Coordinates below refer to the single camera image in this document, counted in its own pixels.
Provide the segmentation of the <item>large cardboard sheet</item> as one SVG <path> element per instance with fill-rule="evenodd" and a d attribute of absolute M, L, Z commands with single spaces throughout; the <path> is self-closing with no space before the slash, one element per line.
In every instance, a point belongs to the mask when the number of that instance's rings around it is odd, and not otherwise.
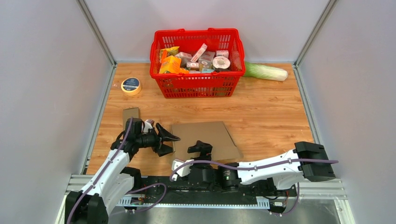
<path fill-rule="evenodd" d="M 226 125 L 222 121 L 172 124 L 171 133 L 180 138 L 173 142 L 174 159 L 182 161 L 199 156 L 197 153 L 188 153 L 188 147 L 194 146 L 199 140 L 212 145 L 212 159 L 214 161 L 230 161 L 243 158 L 242 152 L 237 148 Z"/>

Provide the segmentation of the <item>small brown cardboard box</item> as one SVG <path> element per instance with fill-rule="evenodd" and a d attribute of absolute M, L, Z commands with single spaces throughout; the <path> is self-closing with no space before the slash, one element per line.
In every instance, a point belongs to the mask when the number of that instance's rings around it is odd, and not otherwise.
<path fill-rule="evenodd" d="M 134 119 L 140 118 L 140 109 L 138 107 L 133 107 L 123 110 L 122 112 L 123 129 L 127 128 L 127 120 L 130 119 L 131 117 L 133 117 Z"/>

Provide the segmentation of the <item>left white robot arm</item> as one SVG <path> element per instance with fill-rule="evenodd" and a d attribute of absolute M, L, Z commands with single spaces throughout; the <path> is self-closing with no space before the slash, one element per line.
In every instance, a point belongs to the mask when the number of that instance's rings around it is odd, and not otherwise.
<path fill-rule="evenodd" d="M 166 142 L 179 140 L 159 123 L 128 118 L 99 170 L 81 190 L 67 195 L 64 222 L 107 224 L 119 200 L 128 192 L 136 194 L 142 189 L 140 171 L 127 167 L 139 149 L 150 147 L 161 157 L 173 151 Z"/>

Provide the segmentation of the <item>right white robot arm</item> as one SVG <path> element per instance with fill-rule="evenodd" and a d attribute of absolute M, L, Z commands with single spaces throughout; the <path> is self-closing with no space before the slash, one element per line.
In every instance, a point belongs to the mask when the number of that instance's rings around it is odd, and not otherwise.
<path fill-rule="evenodd" d="M 323 145 L 300 141 L 294 146 L 281 155 L 257 161 L 228 163 L 217 168 L 213 161 L 193 164 L 189 167 L 189 182 L 234 190 L 266 181 L 267 191 L 276 196 L 304 179 L 323 182 L 335 178 L 332 165 L 337 161 L 328 158 Z"/>

